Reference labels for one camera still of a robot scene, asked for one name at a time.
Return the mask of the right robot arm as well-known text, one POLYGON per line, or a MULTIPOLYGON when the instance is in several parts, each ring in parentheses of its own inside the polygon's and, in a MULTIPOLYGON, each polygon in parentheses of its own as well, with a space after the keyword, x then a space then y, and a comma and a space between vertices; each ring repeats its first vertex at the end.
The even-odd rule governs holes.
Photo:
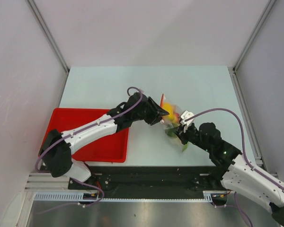
POLYGON ((237 192, 262 206, 273 219, 284 227, 284 182, 270 175, 243 153, 221 138, 213 123, 203 123, 199 128, 180 125, 173 129, 183 144, 192 143, 209 153, 217 170, 210 174, 209 185, 237 192))

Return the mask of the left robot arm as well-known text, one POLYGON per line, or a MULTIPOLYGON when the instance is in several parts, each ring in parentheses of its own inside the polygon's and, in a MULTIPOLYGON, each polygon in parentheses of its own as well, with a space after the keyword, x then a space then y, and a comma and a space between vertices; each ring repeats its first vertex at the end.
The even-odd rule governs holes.
POLYGON ((72 155, 102 137, 131 127, 133 122, 145 121, 148 125, 155 125, 168 114, 151 97, 136 92, 94 121, 68 131, 49 131, 40 148, 39 160, 43 161, 52 177, 67 176, 78 180, 83 188, 90 189, 95 177, 82 161, 75 161, 72 155))

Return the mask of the clear zip top bag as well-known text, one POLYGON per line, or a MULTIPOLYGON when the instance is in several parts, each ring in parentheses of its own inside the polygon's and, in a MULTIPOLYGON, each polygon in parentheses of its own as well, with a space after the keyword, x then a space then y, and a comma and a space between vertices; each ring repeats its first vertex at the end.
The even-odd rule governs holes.
POLYGON ((163 130, 168 140, 174 147, 177 147, 178 151, 181 153, 185 152, 188 148, 188 143, 185 145, 182 144, 181 140, 174 133, 174 128, 180 126, 179 119, 183 110, 175 103, 171 102, 164 94, 161 96, 160 107, 169 113, 169 115, 163 116, 161 120, 163 130))

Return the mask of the yellow fake mango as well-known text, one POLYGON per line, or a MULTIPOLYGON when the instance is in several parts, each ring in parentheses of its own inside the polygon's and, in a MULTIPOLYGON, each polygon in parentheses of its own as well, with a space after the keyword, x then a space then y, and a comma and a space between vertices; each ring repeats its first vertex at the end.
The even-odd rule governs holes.
POLYGON ((163 102, 161 107, 169 113, 168 117, 172 118, 174 115, 174 107, 168 102, 163 102))

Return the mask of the yellow green fake fruit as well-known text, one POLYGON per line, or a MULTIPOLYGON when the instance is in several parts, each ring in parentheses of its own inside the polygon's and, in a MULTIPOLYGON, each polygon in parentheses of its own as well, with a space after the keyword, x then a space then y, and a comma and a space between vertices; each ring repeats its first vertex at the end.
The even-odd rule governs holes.
POLYGON ((178 123, 178 113, 171 113, 167 116, 168 120, 171 121, 172 123, 178 123))

